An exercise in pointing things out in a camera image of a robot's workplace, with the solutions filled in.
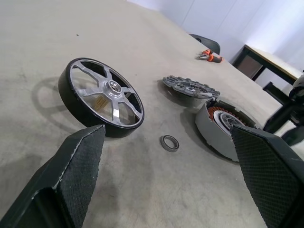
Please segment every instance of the black rubber tire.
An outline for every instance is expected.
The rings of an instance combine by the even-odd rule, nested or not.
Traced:
[[[132,127],[119,126],[119,125],[113,124],[113,123],[109,122],[108,120],[96,115],[87,106],[87,104],[82,101],[80,96],[75,91],[72,81],[71,81],[70,68],[74,62],[81,60],[81,59],[88,59],[88,60],[93,60],[93,61],[101,63],[100,61],[97,61],[97,60],[91,59],[91,58],[76,58],[76,59],[72,60],[71,62],[69,62],[69,64],[65,68],[65,70],[62,72],[62,74],[59,78],[59,81],[58,81],[58,90],[59,90],[59,94],[60,94],[60,97],[61,97],[63,103],[65,104],[65,106],[67,107],[69,112],[86,127],[104,124],[105,125],[105,135],[107,137],[121,138],[121,137],[129,135],[143,123],[144,109],[142,109],[141,121],[138,122],[137,125],[132,126]]]

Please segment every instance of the white wall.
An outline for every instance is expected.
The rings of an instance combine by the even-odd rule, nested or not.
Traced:
[[[304,69],[304,0],[129,0],[162,12],[188,33],[217,41],[221,55],[233,62],[244,44],[273,53]],[[270,72],[256,81],[290,86]]]

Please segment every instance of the wheel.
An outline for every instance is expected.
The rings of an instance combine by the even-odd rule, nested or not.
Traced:
[[[104,63],[72,60],[58,82],[61,99],[86,127],[104,124],[106,136],[123,137],[144,120],[143,104],[130,83]]]

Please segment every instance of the wooden table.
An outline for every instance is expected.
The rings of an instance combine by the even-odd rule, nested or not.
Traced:
[[[265,227],[239,165],[204,144],[197,109],[162,78],[209,84],[264,124],[280,104],[259,85],[227,61],[196,60],[206,47],[161,13],[123,0],[7,1],[0,21],[0,217],[64,139],[84,128],[57,83],[69,61],[90,57],[132,84],[145,120],[127,137],[106,138],[83,228]],[[165,134],[179,141],[177,152],[159,144]]]
[[[248,45],[244,46],[241,54],[238,56],[233,66],[238,68],[246,56],[250,56],[262,65],[262,67],[252,77],[253,81],[255,81],[266,68],[274,72],[291,85],[303,74],[301,71],[287,64],[277,56]]]

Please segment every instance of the pliers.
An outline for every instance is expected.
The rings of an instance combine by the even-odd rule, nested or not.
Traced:
[[[203,51],[201,55],[199,56],[200,60],[207,60],[208,62],[214,62],[214,63],[220,63],[223,61],[223,57],[215,57],[213,55],[213,51],[210,49],[207,49],[206,51]]]

